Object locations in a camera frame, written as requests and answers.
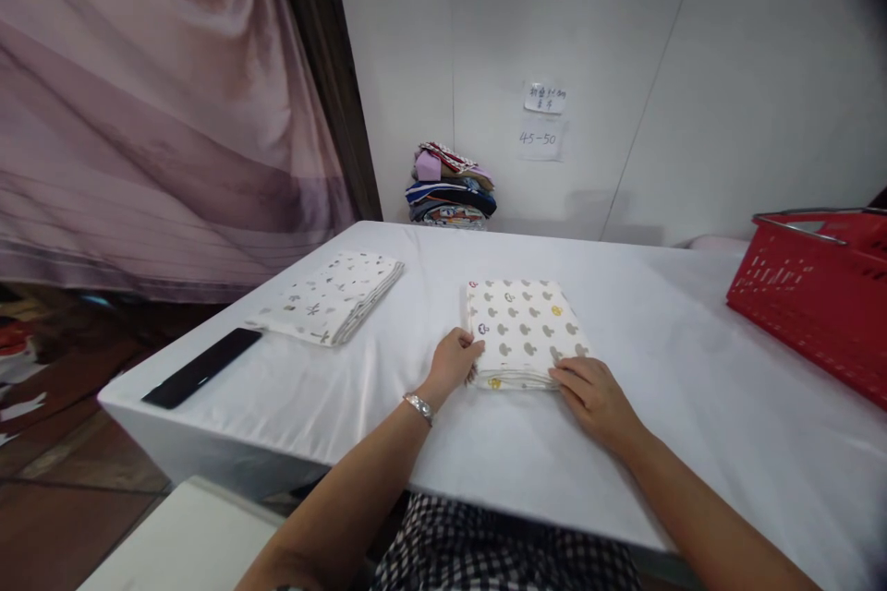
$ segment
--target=basket handle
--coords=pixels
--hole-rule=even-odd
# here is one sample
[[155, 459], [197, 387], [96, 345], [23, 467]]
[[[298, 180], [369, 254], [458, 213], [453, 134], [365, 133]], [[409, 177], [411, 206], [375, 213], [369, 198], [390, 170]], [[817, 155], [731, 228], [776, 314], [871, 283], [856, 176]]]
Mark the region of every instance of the basket handle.
[[840, 245], [841, 247], [846, 247], [850, 243], [842, 240], [840, 238], [836, 238], [832, 235], [823, 235], [818, 234], [813, 231], [805, 231], [804, 229], [795, 228], [794, 226], [777, 222], [776, 220], [772, 220], [768, 217], [768, 215], [778, 214], [778, 215], [793, 215], [793, 214], [815, 214], [817, 212], [869, 212], [872, 214], [880, 214], [887, 215], [887, 210], [882, 210], [881, 208], [793, 208], [792, 210], [787, 211], [779, 211], [779, 212], [759, 212], [754, 215], [754, 219], [759, 220], [760, 222], [771, 223], [774, 226], [781, 226], [782, 228], [787, 228], [796, 233], [809, 235], [810, 237], [815, 237], [818, 240], [824, 240], [825, 242], [834, 243], [835, 245]]

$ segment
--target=black phone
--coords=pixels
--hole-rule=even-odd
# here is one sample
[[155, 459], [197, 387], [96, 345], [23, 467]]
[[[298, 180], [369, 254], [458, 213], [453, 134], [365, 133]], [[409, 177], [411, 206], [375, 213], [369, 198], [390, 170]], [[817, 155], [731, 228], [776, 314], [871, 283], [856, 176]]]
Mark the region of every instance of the black phone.
[[259, 331], [235, 328], [141, 400], [165, 409], [176, 408], [260, 338]]

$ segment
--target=silver bracelet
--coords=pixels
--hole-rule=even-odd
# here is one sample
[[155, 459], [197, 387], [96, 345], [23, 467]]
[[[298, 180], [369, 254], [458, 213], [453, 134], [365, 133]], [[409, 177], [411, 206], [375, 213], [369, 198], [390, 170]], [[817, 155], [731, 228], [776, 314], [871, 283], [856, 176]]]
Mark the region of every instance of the silver bracelet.
[[415, 406], [416, 410], [419, 411], [426, 420], [428, 420], [429, 427], [434, 427], [434, 410], [431, 408], [431, 405], [428, 404], [428, 402], [426, 402], [413, 392], [408, 392], [407, 394], [405, 394], [404, 399]]

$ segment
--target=white wall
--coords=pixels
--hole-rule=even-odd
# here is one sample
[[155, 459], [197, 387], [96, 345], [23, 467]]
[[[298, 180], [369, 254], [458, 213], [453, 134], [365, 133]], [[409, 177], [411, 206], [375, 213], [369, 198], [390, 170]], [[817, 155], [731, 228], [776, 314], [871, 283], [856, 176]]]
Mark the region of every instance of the white wall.
[[887, 42], [869, 0], [684, 0], [603, 235], [745, 236], [754, 212], [887, 186]]
[[382, 213], [407, 222], [416, 147], [453, 145], [450, 0], [342, 2]]
[[[492, 230], [601, 236], [681, 0], [453, 0], [456, 146], [496, 176]], [[566, 155], [516, 156], [524, 80], [567, 90]]]
[[[388, 221], [407, 218], [426, 139], [492, 170], [491, 228], [516, 233], [741, 236], [752, 212], [863, 204], [887, 184], [862, 0], [344, 3]], [[569, 92], [567, 154], [523, 162], [522, 84], [547, 77]]]

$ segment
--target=checkered skirt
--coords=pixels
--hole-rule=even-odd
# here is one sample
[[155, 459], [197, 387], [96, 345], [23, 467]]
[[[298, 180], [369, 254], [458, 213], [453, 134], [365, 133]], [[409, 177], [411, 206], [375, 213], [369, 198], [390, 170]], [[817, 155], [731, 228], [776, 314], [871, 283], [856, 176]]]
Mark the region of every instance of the checkered skirt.
[[456, 501], [414, 494], [372, 591], [639, 591], [628, 549]]

